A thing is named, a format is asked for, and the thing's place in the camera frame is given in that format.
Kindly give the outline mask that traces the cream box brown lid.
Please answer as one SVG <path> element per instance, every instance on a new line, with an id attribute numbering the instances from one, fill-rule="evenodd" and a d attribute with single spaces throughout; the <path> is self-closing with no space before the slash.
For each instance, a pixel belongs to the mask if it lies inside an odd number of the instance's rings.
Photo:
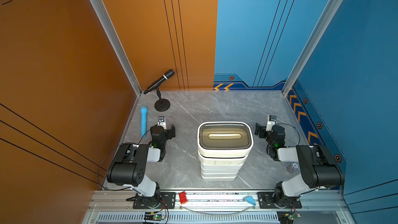
<path id="1" fill-rule="evenodd" d="M 199 154 L 206 158 L 243 158 L 254 146 L 250 126 L 239 121 L 204 122 L 197 141 Z"/>
<path id="2" fill-rule="evenodd" d="M 235 166 L 244 164 L 248 156 L 241 158 L 209 158 L 204 157 L 198 152 L 198 157 L 201 163 L 215 166 Z"/>

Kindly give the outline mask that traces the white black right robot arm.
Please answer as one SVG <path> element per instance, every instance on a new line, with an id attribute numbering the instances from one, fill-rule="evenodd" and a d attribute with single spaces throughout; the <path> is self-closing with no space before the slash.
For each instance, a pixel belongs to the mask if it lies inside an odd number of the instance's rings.
<path id="1" fill-rule="evenodd" d="M 273 192 L 259 192 L 261 208 L 301 208 L 300 197 L 321 188 L 343 186 L 345 176 L 325 145 L 285 146 L 285 128 L 256 123 L 255 135 L 267 141 L 267 154 L 279 162 L 298 164 L 300 174 L 280 181 Z"/>

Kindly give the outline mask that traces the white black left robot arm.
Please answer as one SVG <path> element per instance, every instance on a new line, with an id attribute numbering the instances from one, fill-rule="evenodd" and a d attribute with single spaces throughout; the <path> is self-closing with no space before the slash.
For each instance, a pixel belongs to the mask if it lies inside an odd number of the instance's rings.
<path id="1" fill-rule="evenodd" d="M 154 125 L 150 134 L 152 141 L 149 144 L 120 145 L 107 171 L 107 181 L 136 192 L 135 196 L 126 199 L 133 202 L 134 209 L 172 208 L 175 194 L 163 195 L 160 185 L 145 171 L 147 163 L 163 161 L 166 142 L 176 136 L 176 129 L 174 125 L 170 129 Z"/>

